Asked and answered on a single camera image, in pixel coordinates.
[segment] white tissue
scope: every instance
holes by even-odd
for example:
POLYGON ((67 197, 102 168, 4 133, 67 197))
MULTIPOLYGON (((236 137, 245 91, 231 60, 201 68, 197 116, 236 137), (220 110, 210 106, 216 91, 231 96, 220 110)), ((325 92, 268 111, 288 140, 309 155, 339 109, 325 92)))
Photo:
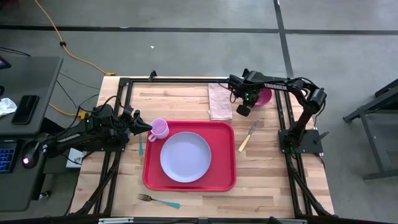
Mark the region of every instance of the white tissue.
POLYGON ((0 101, 0 117, 17 110, 17 105, 9 98, 1 99, 0 101))

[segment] fork tines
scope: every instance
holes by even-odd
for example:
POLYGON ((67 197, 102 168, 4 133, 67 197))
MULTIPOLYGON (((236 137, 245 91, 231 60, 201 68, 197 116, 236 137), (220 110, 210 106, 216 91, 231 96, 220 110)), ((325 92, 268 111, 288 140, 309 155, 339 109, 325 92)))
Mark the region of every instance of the fork tines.
POLYGON ((144 195, 144 194, 138 194, 137 198, 139 200, 143 200, 143 201, 146 201, 146 202, 149 202, 151 200, 149 195, 144 195))

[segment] magenta cup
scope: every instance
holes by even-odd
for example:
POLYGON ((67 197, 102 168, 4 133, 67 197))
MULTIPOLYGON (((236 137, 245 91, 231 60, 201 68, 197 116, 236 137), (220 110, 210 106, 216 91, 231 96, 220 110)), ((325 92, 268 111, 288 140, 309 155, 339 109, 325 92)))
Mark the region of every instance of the magenta cup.
POLYGON ((152 134, 148 137, 150 142, 153 142, 156 139, 166 138, 169 135, 169 126, 167 125, 166 120, 157 118, 153 120, 150 125, 152 126, 152 130, 150 131, 152 134))
POLYGON ((254 106, 255 107, 264 106, 268 102, 270 102, 271 98, 272 98, 272 90, 267 88, 262 89, 261 92, 259 93, 259 99, 257 100, 254 106))

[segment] cup handle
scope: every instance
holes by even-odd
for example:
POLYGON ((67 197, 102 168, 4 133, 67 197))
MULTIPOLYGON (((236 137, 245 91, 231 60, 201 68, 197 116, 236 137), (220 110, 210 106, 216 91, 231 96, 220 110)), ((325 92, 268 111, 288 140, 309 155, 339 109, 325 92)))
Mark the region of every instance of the cup handle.
POLYGON ((148 137, 148 140, 149 140, 150 142, 154 142, 154 141, 156 140, 156 136, 155 136, 154 134, 151 134, 151 135, 148 137))

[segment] purple plate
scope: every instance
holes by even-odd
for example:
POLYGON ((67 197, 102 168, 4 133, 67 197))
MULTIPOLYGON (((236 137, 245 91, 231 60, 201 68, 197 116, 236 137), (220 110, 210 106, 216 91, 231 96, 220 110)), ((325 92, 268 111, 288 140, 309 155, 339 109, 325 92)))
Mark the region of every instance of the purple plate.
POLYGON ((211 162, 207 142, 198 134, 182 132, 170 137, 160 152, 160 164, 171 179, 189 183, 205 175, 211 162))

